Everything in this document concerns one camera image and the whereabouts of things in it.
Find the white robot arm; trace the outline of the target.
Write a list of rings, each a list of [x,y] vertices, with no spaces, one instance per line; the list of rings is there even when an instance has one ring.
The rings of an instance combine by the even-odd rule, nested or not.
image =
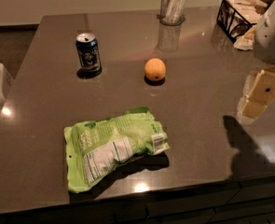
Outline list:
[[[252,49],[256,59],[267,65],[248,75],[238,104],[240,114],[256,119],[275,101],[275,1],[257,25],[237,39],[234,47]]]

